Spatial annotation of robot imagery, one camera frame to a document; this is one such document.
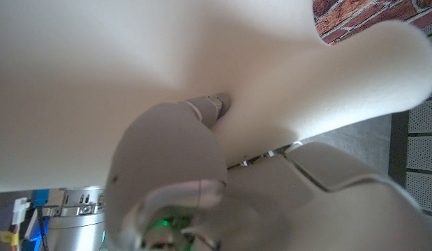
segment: white foam block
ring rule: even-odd
[[[159,102],[230,94],[214,132],[232,165],[431,91],[420,31],[385,22],[328,46],[311,0],[0,0],[0,191],[104,185]]]

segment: brick wall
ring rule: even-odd
[[[432,0],[313,0],[316,29],[326,43],[337,43],[385,20],[422,28],[432,23]]]

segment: screw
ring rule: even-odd
[[[83,212],[84,213],[90,213],[90,207],[89,206],[85,207],[84,210],[83,210]]]

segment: yellow label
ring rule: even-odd
[[[13,234],[11,245],[19,245],[19,234]]]
[[[3,243],[11,243],[13,239],[13,233],[10,231],[0,231],[0,241]]]
[[[19,234],[13,234],[10,231],[0,231],[0,241],[10,243],[10,245],[19,244]]]

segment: metal cylinder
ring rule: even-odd
[[[99,251],[105,238],[103,189],[67,189],[60,207],[49,208],[49,250]]]

